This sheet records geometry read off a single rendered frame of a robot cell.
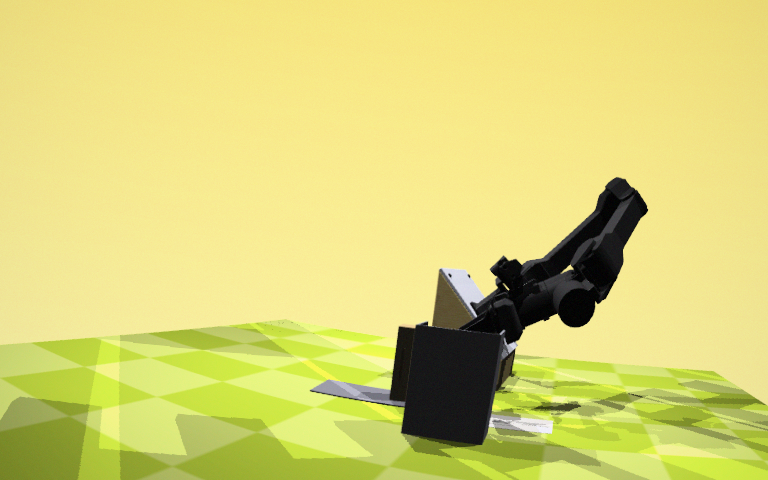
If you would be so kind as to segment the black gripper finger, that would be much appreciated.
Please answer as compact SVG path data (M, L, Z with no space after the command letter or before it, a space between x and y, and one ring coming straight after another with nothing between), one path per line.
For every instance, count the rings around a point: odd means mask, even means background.
M495 312L492 305L489 306L485 316L478 322L464 329L465 331L500 334L499 326L495 320Z
M493 298L492 298L492 299L491 299L491 301L490 301L490 303L489 303L489 305L488 305L488 308L489 308L489 306L490 306L490 305L492 305L492 308L494 309L494 312L496 313L496 310L495 310L495 308L494 308L494 306L493 306L493 303L495 303L495 302L494 302L494 300L493 300ZM487 310L488 310L488 308L487 308ZM481 319L482 319L482 318L485 316L485 314L486 314L487 310L486 310L484 313L482 313L482 314L478 315L477 317L475 317L475 318L471 319L470 321L468 321L467 323L465 323L463 326L459 327L459 329L460 329L460 330L464 330L464 329L466 329L467 327L469 327L469 326L473 325L474 323L476 323L476 322L480 321L480 320L481 320Z

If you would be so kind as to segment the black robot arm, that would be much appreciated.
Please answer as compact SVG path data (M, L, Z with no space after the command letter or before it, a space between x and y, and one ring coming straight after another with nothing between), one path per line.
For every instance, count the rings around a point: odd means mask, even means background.
M626 179L615 177L605 188L594 212L543 258L521 264L517 258L500 257L489 269L498 288L480 302L470 302L476 315L487 310L492 298L496 303L496 295L506 292L512 300L543 281L562 323L570 328L586 325L596 303L610 293L624 264L624 246L648 212ZM562 273L569 265L573 270Z

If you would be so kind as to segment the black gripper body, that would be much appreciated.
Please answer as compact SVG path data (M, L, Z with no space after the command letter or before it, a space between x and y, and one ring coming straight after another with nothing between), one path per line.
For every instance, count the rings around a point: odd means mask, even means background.
M512 297L512 296L510 296ZM544 282L535 283L518 297L510 300L508 293L495 296L495 320L499 331L506 330L507 344L519 341L523 330L538 321L547 321L555 315L549 293Z

